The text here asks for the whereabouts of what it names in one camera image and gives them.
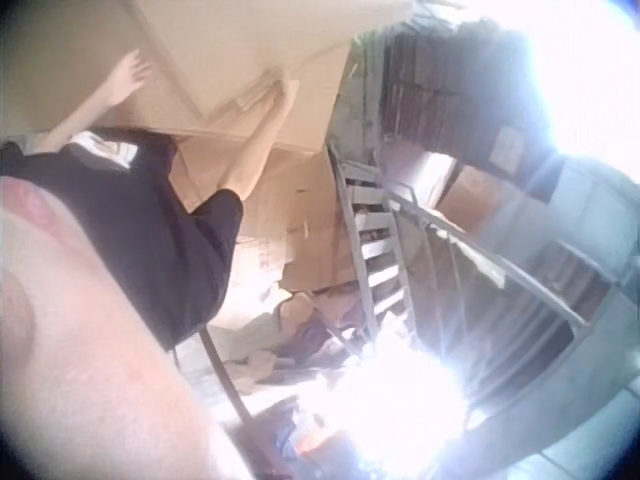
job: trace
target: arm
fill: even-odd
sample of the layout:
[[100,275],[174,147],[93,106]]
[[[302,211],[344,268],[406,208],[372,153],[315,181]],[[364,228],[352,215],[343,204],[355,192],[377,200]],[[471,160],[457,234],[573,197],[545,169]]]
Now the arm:
[[276,136],[291,112],[299,87],[299,82],[295,80],[280,82],[280,91],[273,107],[222,175],[218,190],[232,190],[243,201],[249,197],[262,175]]
[[110,108],[142,87],[150,71],[149,64],[140,60],[137,50],[125,55],[104,83],[42,139],[35,153],[60,150],[72,136],[89,128]]

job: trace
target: bright light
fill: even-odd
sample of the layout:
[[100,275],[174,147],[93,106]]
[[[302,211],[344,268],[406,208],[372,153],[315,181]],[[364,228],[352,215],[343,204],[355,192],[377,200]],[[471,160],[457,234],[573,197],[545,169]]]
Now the bright light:
[[481,0],[531,40],[534,70],[567,154],[597,158],[640,183],[640,38],[604,0]]
[[327,398],[325,418],[346,430],[367,461],[412,477],[463,430],[467,406],[437,359],[380,335],[373,359],[354,367]]

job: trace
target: hand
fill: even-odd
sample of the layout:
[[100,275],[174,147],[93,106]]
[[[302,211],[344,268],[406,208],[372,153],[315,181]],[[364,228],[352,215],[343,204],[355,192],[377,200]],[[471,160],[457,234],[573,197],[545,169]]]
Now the hand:
[[108,106],[113,107],[124,102],[144,85],[150,75],[151,65],[142,61],[139,50],[127,53],[103,84]]
[[288,114],[296,101],[300,91],[300,81],[282,77],[276,86],[274,107],[282,113]]

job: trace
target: stair step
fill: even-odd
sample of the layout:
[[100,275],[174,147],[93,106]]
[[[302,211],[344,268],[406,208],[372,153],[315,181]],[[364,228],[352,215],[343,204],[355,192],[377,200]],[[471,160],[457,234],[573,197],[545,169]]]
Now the stair step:
[[354,215],[356,228],[360,232],[366,230],[379,230],[381,228],[389,228],[393,222],[393,216],[385,212],[363,212]]
[[404,323],[409,318],[409,310],[405,310],[399,315],[393,315],[392,318],[388,318],[385,316],[385,319],[382,321],[382,328],[393,329],[398,325]]
[[362,244],[362,257],[365,260],[369,260],[373,257],[379,257],[385,253],[393,251],[393,240],[391,238],[384,238],[382,240],[374,240]]
[[392,293],[391,295],[383,298],[382,300],[380,300],[378,303],[374,305],[373,313],[375,315],[378,315],[384,312],[385,310],[389,310],[389,308],[391,308],[393,305],[395,305],[396,303],[398,303],[400,300],[404,298],[404,294],[405,294],[405,289],[403,287],[400,290]]
[[384,199],[384,192],[379,188],[351,185],[347,187],[347,196],[351,203],[380,205]]
[[369,286],[375,287],[377,285],[380,285],[387,280],[391,280],[392,278],[397,277],[399,273],[400,267],[398,265],[391,265],[377,272],[373,272],[369,274]]
[[340,165],[340,169],[342,170],[342,175],[344,175],[345,179],[357,180],[359,182],[369,182],[369,183],[376,182],[375,174],[373,172],[369,172],[362,168],[358,168],[352,165],[342,163]]

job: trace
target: black top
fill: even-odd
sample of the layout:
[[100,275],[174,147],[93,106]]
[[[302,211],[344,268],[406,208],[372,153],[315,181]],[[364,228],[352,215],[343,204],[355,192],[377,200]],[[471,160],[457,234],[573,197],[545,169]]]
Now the black top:
[[141,135],[129,169],[71,144],[59,153],[26,157],[5,148],[0,173],[28,180],[67,205],[153,334],[170,349],[220,309],[242,202],[222,190],[189,214],[168,180],[173,143]]

